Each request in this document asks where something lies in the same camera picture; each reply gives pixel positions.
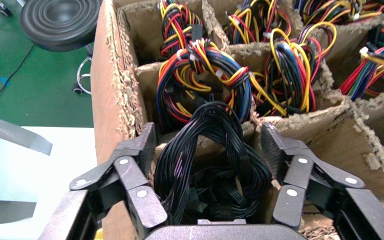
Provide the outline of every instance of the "cable tie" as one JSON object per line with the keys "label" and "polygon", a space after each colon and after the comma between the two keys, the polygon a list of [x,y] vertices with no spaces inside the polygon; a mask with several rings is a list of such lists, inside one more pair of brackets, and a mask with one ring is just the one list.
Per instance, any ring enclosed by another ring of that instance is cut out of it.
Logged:
{"label": "cable tie", "polygon": [[269,39],[272,37],[272,33],[271,32],[263,32],[262,36],[265,37],[266,39]]}
{"label": "cable tie", "polygon": [[179,49],[177,52],[176,52],[176,56],[177,56],[177,60],[182,60],[182,57],[180,56],[180,53],[182,52],[183,49]]}
{"label": "cable tie", "polygon": [[354,14],[354,16],[352,16],[353,21],[357,21],[359,18],[360,18],[360,13],[356,13]]}
{"label": "cable tie", "polygon": [[215,72],[215,76],[218,78],[218,79],[221,79],[223,77],[223,71],[221,69],[218,69],[216,72]]}
{"label": "cable tie", "polygon": [[190,54],[189,55],[189,60],[191,60],[192,62],[196,61],[197,60],[197,57],[193,54]]}

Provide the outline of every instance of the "wire connector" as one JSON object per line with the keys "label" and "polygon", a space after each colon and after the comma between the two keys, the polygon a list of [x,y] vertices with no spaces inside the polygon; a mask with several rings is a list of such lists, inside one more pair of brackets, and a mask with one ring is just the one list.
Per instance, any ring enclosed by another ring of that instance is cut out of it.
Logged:
{"label": "wire connector", "polygon": [[363,48],[360,49],[360,55],[367,54],[369,52],[369,48],[364,46]]}
{"label": "wire connector", "polygon": [[352,16],[353,21],[357,21],[359,18],[360,18],[360,13],[356,13],[354,14],[354,16]]}
{"label": "wire connector", "polygon": [[266,39],[270,39],[272,37],[272,33],[271,32],[263,32],[262,36],[265,37]]}
{"label": "wire connector", "polygon": [[361,61],[363,61],[365,59],[365,57],[363,55],[367,55],[367,53],[369,52],[369,48],[364,46],[362,49],[360,49],[360,59]]}
{"label": "wire connector", "polygon": [[191,60],[192,62],[195,62],[197,60],[197,57],[193,54],[190,54],[189,55],[189,60]]}
{"label": "wire connector", "polygon": [[182,60],[182,57],[180,56],[180,53],[183,51],[183,49],[179,49],[177,50],[176,52],[176,56],[177,56],[177,60],[181,61]]}
{"label": "wire connector", "polygon": [[221,69],[218,69],[216,72],[215,72],[215,76],[218,78],[218,79],[221,79],[223,77],[223,71]]}

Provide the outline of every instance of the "stool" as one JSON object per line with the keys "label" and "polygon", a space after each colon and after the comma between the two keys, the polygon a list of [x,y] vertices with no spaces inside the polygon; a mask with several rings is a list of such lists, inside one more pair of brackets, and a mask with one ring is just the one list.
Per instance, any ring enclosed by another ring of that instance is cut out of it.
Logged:
{"label": "stool", "polygon": [[86,47],[88,56],[77,70],[73,91],[91,92],[82,86],[82,67],[92,60],[98,14],[102,0],[29,0],[21,11],[21,26],[38,47],[51,52],[68,52]]}

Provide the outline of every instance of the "red wire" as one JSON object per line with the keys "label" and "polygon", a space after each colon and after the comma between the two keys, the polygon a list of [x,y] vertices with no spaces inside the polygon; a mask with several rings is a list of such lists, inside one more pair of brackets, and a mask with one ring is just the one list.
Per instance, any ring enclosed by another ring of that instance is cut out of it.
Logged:
{"label": "red wire", "polygon": [[176,13],[172,17],[170,17],[170,19],[168,20],[168,24],[164,28],[165,39],[169,38],[169,28],[172,27],[172,23],[177,23],[177,22],[175,22],[175,19],[178,17],[180,17],[180,19],[181,19],[182,15],[180,13]]}
{"label": "red wire", "polygon": [[232,15],[232,17],[236,20],[238,20],[240,22],[240,24],[242,24],[243,28],[248,32],[248,34],[251,36],[252,38],[252,41],[255,42],[256,39],[253,35],[253,33],[251,32],[251,30],[245,25],[245,22],[242,21],[242,19],[240,19],[239,17],[237,17],[236,15]]}
{"label": "red wire", "polygon": [[169,54],[167,53],[167,51],[168,51],[170,48],[172,48],[172,47],[174,47],[175,45],[177,45],[177,44],[179,44],[179,40],[177,40],[177,41],[173,42],[172,44],[166,46],[163,50],[161,50],[161,52],[160,52],[161,56],[163,56],[163,57],[167,57],[167,56],[169,55]]}

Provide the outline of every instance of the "black wire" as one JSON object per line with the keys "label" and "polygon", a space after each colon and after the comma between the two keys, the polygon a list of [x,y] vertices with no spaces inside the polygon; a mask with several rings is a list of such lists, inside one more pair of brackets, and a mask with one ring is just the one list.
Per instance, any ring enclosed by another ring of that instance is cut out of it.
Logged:
{"label": "black wire", "polygon": [[9,75],[9,77],[6,79],[5,83],[3,84],[3,86],[1,87],[0,89],[0,94],[4,91],[5,87],[7,86],[7,84],[10,82],[11,78],[20,70],[20,68],[22,67],[22,65],[24,64],[24,62],[26,61],[27,57],[30,55],[30,53],[32,52],[33,50],[33,47],[35,46],[35,44],[31,45],[30,49],[28,50],[27,54],[24,56],[24,58],[22,59],[21,63],[18,65],[17,69],[11,73],[11,75]]}
{"label": "black wire", "polygon": [[[226,161],[211,162],[193,173],[198,136],[223,146]],[[235,112],[224,102],[212,101],[201,105],[162,151],[156,164],[154,189],[162,199],[168,224],[196,224],[197,219],[229,221],[250,217],[270,189],[271,179],[265,162],[244,143]],[[207,207],[198,211],[191,206],[192,196]]]}

